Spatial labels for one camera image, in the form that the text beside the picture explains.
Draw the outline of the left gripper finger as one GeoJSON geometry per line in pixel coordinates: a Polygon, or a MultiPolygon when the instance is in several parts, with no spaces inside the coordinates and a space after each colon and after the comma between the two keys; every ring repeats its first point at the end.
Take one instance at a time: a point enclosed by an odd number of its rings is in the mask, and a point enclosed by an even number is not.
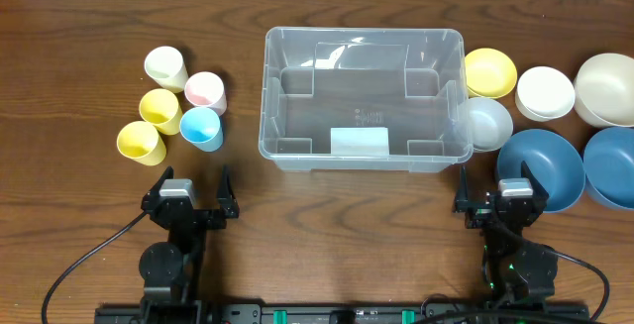
{"type": "Polygon", "coordinates": [[[159,197],[159,191],[168,179],[173,179],[173,168],[170,165],[165,169],[165,171],[159,177],[158,181],[148,191],[147,197],[159,197]]]}
{"type": "Polygon", "coordinates": [[[234,195],[229,177],[229,169],[226,165],[222,167],[222,173],[217,189],[216,200],[222,210],[238,210],[239,205],[234,195]]]}

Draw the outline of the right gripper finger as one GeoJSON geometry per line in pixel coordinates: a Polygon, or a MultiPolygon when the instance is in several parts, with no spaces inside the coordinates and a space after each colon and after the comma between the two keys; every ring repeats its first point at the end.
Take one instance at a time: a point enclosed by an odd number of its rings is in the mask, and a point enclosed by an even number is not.
{"type": "Polygon", "coordinates": [[[533,196],[539,199],[548,199],[549,193],[542,186],[539,180],[535,177],[526,161],[523,161],[520,166],[521,176],[526,178],[533,189],[533,196]]]}
{"type": "Polygon", "coordinates": [[[455,196],[456,203],[468,203],[469,202],[469,188],[467,181],[467,171],[464,165],[460,169],[459,187],[455,196]]]}

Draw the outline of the dark blue large bowl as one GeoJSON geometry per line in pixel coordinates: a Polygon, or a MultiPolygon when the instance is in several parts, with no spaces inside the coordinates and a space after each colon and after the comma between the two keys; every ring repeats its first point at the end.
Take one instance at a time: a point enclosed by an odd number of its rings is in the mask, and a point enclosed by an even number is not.
{"type": "Polygon", "coordinates": [[[499,151],[496,179],[520,177],[522,162],[549,194],[546,212],[562,212],[580,200],[585,188],[582,159],[562,136],[541,129],[514,134],[499,151]]]}

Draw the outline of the white small bowl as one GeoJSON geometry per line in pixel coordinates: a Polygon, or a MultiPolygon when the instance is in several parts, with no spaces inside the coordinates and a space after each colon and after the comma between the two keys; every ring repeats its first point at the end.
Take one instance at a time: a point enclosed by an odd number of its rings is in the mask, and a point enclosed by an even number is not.
{"type": "Polygon", "coordinates": [[[574,107],[576,94],[569,78],[548,66],[526,70],[516,86],[515,103],[526,118],[547,122],[566,116],[574,107]]]}

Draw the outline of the beige large bowl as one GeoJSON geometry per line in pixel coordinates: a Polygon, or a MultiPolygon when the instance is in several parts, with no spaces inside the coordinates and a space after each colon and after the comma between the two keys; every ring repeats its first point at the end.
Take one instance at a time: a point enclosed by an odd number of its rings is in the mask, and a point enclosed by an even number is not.
{"type": "Polygon", "coordinates": [[[575,80],[575,110],[596,128],[633,126],[633,58],[605,53],[585,61],[575,80]]]}

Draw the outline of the yellow small bowl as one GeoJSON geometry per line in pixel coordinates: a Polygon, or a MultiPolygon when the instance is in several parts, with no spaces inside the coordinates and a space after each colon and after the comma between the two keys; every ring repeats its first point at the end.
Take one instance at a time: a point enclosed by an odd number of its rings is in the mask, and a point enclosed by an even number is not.
{"type": "Polygon", "coordinates": [[[496,49],[471,51],[465,57],[465,65],[470,97],[504,97],[514,89],[518,79],[515,63],[496,49]]]}

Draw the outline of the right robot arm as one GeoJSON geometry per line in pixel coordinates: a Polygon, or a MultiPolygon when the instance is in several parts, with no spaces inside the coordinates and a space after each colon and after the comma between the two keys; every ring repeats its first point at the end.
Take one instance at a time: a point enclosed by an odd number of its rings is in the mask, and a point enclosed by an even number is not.
{"type": "Polygon", "coordinates": [[[461,168],[453,211],[463,213],[465,226],[481,230],[484,236],[482,275],[492,291],[490,308],[534,305],[554,294],[557,260],[522,236],[544,212],[548,198],[523,162],[520,177],[501,180],[483,201],[471,200],[467,171],[461,168]]]}

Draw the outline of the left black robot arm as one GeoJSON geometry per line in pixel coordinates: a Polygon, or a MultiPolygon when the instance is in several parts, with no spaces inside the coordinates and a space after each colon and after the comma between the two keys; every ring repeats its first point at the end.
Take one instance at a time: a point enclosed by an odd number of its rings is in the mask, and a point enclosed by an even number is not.
{"type": "Polygon", "coordinates": [[[144,280],[142,302],[147,305],[184,305],[193,301],[209,231],[222,230],[240,214],[229,170],[222,168],[214,209],[197,209],[193,182],[173,177],[168,167],[144,195],[141,209],[168,231],[165,242],[150,245],[141,255],[144,280]]]}

